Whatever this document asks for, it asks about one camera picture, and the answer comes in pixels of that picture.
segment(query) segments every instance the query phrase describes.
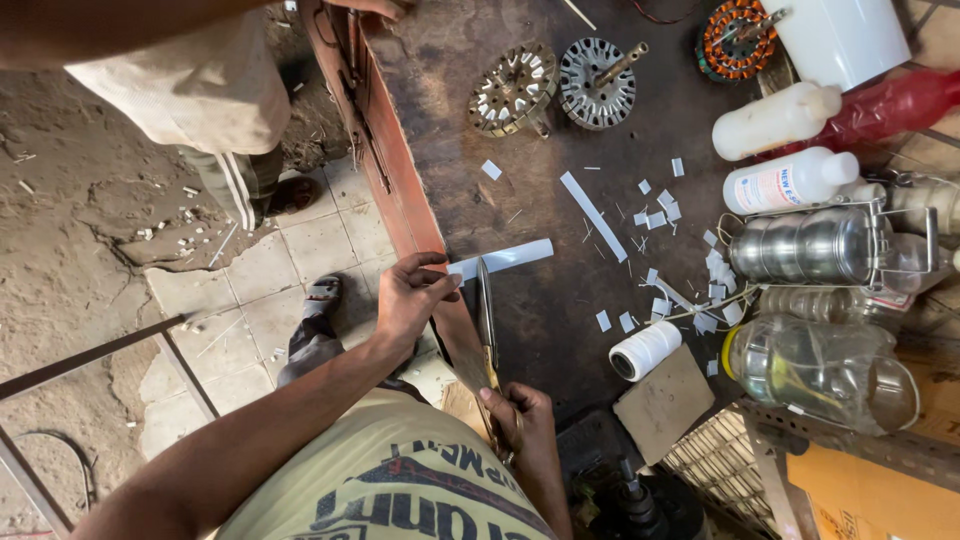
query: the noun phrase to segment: spool of white thread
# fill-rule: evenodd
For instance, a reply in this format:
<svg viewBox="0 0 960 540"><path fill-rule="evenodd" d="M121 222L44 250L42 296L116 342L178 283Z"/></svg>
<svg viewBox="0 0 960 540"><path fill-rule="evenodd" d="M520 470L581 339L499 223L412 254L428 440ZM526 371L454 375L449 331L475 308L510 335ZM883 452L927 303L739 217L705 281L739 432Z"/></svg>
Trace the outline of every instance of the spool of white thread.
<svg viewBox="0 0 960 540"><path fill-rule="evenodd" d="M610 349L610 364L620 377L641 380L683 342L677 327L659 321L614 345Z"/></svg>

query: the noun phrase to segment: workbench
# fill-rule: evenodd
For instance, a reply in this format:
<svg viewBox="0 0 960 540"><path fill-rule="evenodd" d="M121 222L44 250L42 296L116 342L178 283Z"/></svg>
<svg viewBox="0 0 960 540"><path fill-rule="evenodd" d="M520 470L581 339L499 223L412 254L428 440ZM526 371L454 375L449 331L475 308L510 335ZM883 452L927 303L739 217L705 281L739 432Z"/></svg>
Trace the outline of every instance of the workbench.
<svg viewBox="0 0 960 540"><path fill-rule="evenodd" d="M491 279L500 381L521 381L550 394L558 429L592 407L609 410L631 385L607 355L626 337L617 317L630 311L642 323L655 295L662 297L654 287L639 286L649 268L690 301L694 288L707 290L709 245L703 236L726 211L723 181L735 168L714 152L710 132L722 113L760 97L755 81L718 84L697 69L694 42L716 2L699 3L671 25L644 18L628 0L578 4L596 31L562 0L419 0L398 22L360 17L352 52L345 10L324 10L315 0L300 6L399 257L434 250L457 261L541 238L552 241L553 257ZM662 18L682 16L691 6L643 4ZM608 40L621 51L641 40L650 46L633 65L636 104L620 125L599 132L575 125L562 110L559 90L547 108L547 139L529 128L488 138L470 125L473 82L503 51L539 39L559 59L582 37ZM679 178L673 158L683 160ZM503 170L496 182L481 170L486 160ZM560 182L566 171L604 212L628 260L617 263L597 232L585 241L585 214ZM644 179L653 187L647 195L637 187ZM676 233L669 225L653 231L635 226L634 213L645 206L660 209L657 196L664 189L683 213ZM648 236L645 254L632 241L642 236ZM463 291L467 301L440 306L434 320L454 370L475 390L483 373L471 320L472 282ZM706 292L696 298L706 300ZM601 332L595 315L604 309L613 328ZM675 322L706 373L725 334L698 336L691 319ZM722 368L708 383L716 402L698 425L743 393Z"/></svg>

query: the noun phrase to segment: red plastic bottle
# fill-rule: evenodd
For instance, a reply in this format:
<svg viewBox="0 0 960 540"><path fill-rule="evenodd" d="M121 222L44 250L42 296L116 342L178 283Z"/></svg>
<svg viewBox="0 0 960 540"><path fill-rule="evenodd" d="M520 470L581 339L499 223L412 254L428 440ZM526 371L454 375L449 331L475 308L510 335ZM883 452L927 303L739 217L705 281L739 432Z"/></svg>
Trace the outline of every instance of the red plastic bottle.
<svg viewBox="0 0 960 540"><path fill-rule="evenodd" d="M903 131L925 130L955 105L960 105L960 71L913 71L844 96L843 109L827 121L823 131L807 140L757 154L756 159L772 160L811 146L840 152L861 140L881 140Z"/></svg>

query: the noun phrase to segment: sandal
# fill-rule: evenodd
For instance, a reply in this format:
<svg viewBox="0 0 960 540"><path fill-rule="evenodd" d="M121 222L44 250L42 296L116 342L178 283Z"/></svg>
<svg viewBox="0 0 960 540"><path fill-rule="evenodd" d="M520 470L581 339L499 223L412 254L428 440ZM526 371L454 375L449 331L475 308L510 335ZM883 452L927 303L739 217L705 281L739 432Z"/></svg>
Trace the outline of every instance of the sandal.
<svg viewBox="0 0 960 540"><path fill-rule="evenodd" d="M266 217L297 213L312 205L318 192L317 183L308 176L284 180L276 186L276 192L270 198Z"/></svg>
<svg viewBox="0 0 960 540"><path fill-rule="evenodd" d="M344 283L337 276L323 276L306 287L303 299L303 318L316 315L329 317L340 307L343 299Z"/></svg>

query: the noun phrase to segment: dirt floor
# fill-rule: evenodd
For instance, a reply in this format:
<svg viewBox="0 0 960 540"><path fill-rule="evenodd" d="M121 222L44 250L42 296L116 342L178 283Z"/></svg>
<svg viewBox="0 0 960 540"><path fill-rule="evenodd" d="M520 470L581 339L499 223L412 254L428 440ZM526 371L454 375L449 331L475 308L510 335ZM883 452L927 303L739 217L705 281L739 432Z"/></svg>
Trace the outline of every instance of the dirt floor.
<svg viewBox="0 0 960 540"><path fill-rule="evenodd" d="M347 134L297 14L271 7L264 24L284 83L304 83L291 91L285 166L306 172L342 157ZM159 322L143 269L206 268L220 244L215 236L185 258L177 240L195 236L201 223L211 234L227 228L205 193L186 198L185 185L203 187L176 149L154 144L65 72L0 72L0 146L0 380ZM194 223L185 223L182 206L196 207ZM162 220L168 226L154 239L137 235ZM237 234L214 268L268 232ZM152 341L141 342L4 402L0 423L10 436L44 430L75 441L92 463L92 497L102 499L144 462L138 387L157 352ZM38 435L17 446L79 519L84 477L69 447ZM6 471L0 518L0 536L49 529Z"/></svg>

